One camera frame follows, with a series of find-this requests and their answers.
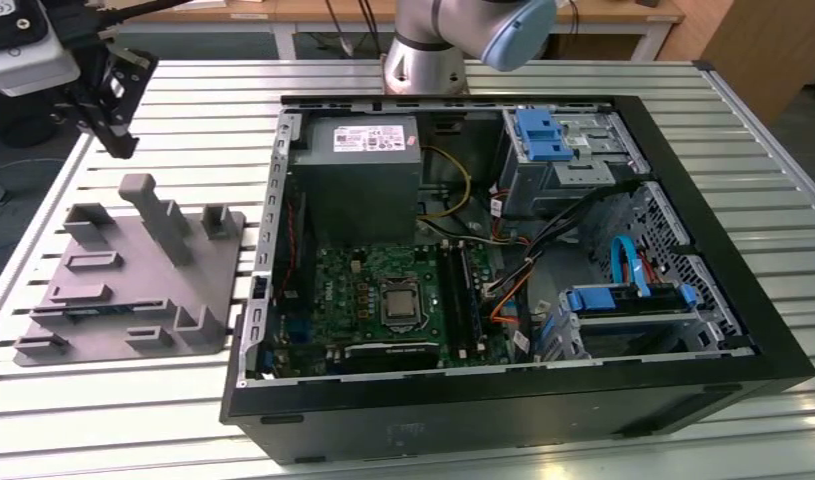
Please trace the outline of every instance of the wooden desk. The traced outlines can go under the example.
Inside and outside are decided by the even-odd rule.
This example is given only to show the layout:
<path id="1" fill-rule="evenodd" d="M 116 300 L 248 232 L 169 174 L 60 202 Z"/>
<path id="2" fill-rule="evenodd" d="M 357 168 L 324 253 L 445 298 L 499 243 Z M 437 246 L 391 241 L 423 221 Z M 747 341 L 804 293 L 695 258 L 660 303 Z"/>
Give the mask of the wooden desk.
<path id="1" fill-rule="evenodd" d="M 396 0 L 369 0 L 377 23 L 395 21 Z M 331 0 L 340 21 L 364 22 L 356 0 Z M 683 11 L 671 0 L 662 0 L 656 8 L 647 8 L 631 0 L 576 0 L 583 23 L 642 23 L 683 20 Z M 572 23 L 572 8 L 558 12 L 558 22 Z M 280 22 L 331 22 L 324 0 L 277 0 L 276 19 Z"/>
<path id="2" fill-rule="evenodd" d="M 120 8 L 145 0 L 107 0 Z M 395 29 L 395 0 L 369 0 L 380 32 Z M 128 22 L 123 32 L 267 32 L 276 40 L 280 60 L 297 58 L 293 35 L 300 32 L 335 32 L 324 0 L 265 0 L 249 3 L 228 0 L 225 8 L 168 10 Z M 331 0 L 344 32 L 365 32 L 365 22 L 356 0 Z M 671 26 L 682 22 L 684 14 L 671 0 L 662 0 L 658 8 L 647 8 L 632 0 L 578 0 L 580 34 L 640 35 L 631 60 L 654 60 Z M 570 32 L 572 9 L 558 13 L 551 33 Z"/>
<path id="3" fill-rule="evenodd" d="M 381 32 L 393 31 L 396 0 L 369 0 Z M 300 32 L 335 32 L 324 0 L 276 0 L 273 35 L 280 59 L 295 59 L 292 36 Z M 341 31 L 365 32 L 365 21 L 356 0 L 331 0 Z M 632 0 L 576 0 L 579 6 L 580 34 L 635 34 L 638 42 L 631 60 L 656 58 L 662 43 L 675 23 L 684 14 L 671 0 L 662 0 L 659 7 L 647 8 Z M 558 12 L 551 33 L 570 32 L 574 11 L 570 6 Z"/>
<path id="4" fill-rule="evenodd" d="M 152 0 L 107 0 L 111 8 L 124 8 L 147 3 Z M 195 10 L 163 10 L 143 15 L 125 23 L 125 27 L 139 23 L 217 23 L 217 22 L 261 22 L 273 20 L 276 11 L 276 0 L 264 2 L 244 2 L 227 0 L 227 6 L 220 8 L 200 8 Z"/>

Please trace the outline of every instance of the motherboard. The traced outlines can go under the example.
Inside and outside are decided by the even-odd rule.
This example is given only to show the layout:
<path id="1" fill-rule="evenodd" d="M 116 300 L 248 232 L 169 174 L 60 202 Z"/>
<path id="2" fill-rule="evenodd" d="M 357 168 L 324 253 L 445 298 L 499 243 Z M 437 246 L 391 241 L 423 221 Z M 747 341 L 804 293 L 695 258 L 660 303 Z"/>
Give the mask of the motherboard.
<path id="1" fill-rule="evenodd" d="M 501 329 L 480 325 L 491 278 L 481 244 L 319 249 L 315 308 L 311 318 L 287 320 L 281 376 L 507 363 Z"/>

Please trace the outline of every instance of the gray robot arm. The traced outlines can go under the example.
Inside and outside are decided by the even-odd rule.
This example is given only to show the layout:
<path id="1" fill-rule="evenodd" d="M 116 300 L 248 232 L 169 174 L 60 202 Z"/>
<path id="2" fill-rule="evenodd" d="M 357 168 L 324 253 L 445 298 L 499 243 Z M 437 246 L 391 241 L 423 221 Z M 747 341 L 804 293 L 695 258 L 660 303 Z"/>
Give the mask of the gray robot arm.
<path id="1" fill-rule="evenodd" d="M 534 58 L 555 22 L 554 0 L 399 0 L 385 60 L 391 93 L 457 93 L 463 53 L 500 71 Z"/>

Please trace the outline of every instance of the yellow wire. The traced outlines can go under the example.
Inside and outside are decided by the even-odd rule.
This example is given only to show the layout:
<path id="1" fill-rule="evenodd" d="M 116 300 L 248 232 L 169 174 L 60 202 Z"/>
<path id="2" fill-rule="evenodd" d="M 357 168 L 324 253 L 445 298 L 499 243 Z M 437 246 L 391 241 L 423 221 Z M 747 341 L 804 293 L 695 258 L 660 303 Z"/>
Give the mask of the yellow wire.
<path id="1" fill-rule="evenodd" d="M 445 157 L 445 159 L 455 165 L 455 167 L 457 167 L 457 170 L 460 170 L 460 173 L 463 174 L 463 180 L 465 180 L 465 190 L 463 191 L 463 198 L 460 199 L 457 204 L 445 211 L 436 212 L 436 213 L 428 213 L 427 215 L 419 215 L 419 218 L 421 220 L 428 220 L 431 218 L 440 218 L 440 217 L 444 217 L 445 215 L 451 215 L 452 213 L 457 211 L 457 209 L 463 205 L 465 205 L 465 203 L 469 201 L 469 194 L 472 193 L 472 179 L 469 178 L 469 173 L 465 171 L 465 168 L 463 168 L 463 164 L 457 161 L 455 157 L 451 156 L 448 152 L 445 152 L 443 149 L 436 148 L 431 145 L 423 146 L 421 149 L 432 150 L 436 153 L 439 153 L 443 157 Z"/>

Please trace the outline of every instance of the blue plastic latch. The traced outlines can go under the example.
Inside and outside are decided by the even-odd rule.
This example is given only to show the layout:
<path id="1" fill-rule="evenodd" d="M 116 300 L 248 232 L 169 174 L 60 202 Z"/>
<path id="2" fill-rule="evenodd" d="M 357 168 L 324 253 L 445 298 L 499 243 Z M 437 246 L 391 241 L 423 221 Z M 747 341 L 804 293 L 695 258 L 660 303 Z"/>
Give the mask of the blue plastic latch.
<path id="1" fill-rule="evenodd" d="M 580 288 L 576 290 L 586 310 L 614 310 L 615 299 L 606 287 Z"/>
<path id="2" fill-rule="evenodd" d="M 695 287 L 683 283 L 679 286 L 679 293 L 683 296 L 683 300 L 686 300 L 686 305 L 688 305 L 690 308 L 694 307 L 698 304 L 698 291 Z"/>
<path id="3" fill-rule="evenodd" d="M 516 110 L 516 123 L 528 160 L 568 162 L 572 150 L 563 142 L 563 127 L 546 108 Z"/>
<path id="4" fill-rule="evenodd" d="M 570 310 L 572 312 L 578 312 L 584 308 L 582 305 L 582 297 L 579 296 L 579 292 L 576 290 L 567 292 L 567 303 L 570 304 Z"/>

